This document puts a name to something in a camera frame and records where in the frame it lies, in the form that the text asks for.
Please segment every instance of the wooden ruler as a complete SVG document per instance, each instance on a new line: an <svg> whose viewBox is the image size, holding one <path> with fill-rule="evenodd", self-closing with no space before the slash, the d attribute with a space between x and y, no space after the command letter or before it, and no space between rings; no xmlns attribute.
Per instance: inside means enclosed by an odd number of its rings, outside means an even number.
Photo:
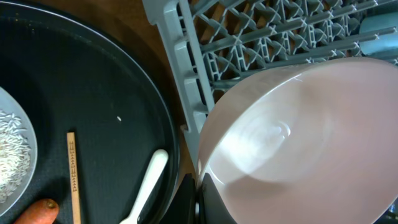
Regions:
<svg viewBox="0 0 398 224"><path fill-rule="evenodd" d="M77 178L75 133L68 133L67 139L68 139L70 190L72 193L73 223L80 224L81 223L80 198L79 198L79 182Z"/></svg>

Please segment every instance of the dish rack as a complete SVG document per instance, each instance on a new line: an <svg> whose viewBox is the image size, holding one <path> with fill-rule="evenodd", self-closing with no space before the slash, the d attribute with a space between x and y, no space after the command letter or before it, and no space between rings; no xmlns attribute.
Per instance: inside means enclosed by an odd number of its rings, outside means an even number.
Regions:
<svg viewBox="0 0 398 224"><path fill-rule="evenodd" d="M395 0L144 0L169 58L187 125L192 162L217 100L259 71L363 57L361 42L397 32L359 34L364 17L396 10ZM398 54L371 57L398 64Z"/></svg>

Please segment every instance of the spoon handle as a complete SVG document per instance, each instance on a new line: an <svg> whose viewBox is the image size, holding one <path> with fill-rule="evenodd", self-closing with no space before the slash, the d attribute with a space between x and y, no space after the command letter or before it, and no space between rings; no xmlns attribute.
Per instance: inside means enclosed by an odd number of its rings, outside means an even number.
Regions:
<svg viewBox="0 0 398 224"><path fill-rule="evenodd" d="M129 215L129 219L131 218L136 222L139 218L139 214L141 213L142 208L144 208L150 193L154 189L157 180L162 174L168 159L169 155L165 150L158 149L155 151L154 155L150 159L144 180L142 181L141 188L139 189L136 201L134 202Z"/></svg>

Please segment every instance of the orange carrot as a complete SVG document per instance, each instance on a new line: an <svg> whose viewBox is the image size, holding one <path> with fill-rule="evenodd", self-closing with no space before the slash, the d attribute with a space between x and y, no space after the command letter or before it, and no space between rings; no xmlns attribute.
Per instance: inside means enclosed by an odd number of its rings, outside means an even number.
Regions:
<svg viewBox="0 0 398 224"><path fill-rule="evenodd" d="M52 224L60 208L52 199L33 203L14 224Z"/></svg>

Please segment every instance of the black tray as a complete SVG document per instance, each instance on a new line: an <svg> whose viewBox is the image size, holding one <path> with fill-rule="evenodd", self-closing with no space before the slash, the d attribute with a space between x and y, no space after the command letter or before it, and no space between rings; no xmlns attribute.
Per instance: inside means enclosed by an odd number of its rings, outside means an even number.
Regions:
<svg viewBox="0 0 398 224"><path fill-rule="evenodd" d="M39 145L32 182L0 223L47 197L60 204L57 223L72 223L71 129L82 222L124 219L152 153L162 148L170 159L140 221L159 222L177 182L176 134L159 91L114 40L53 9L0 1L0 86L28 114Z"/></svg>

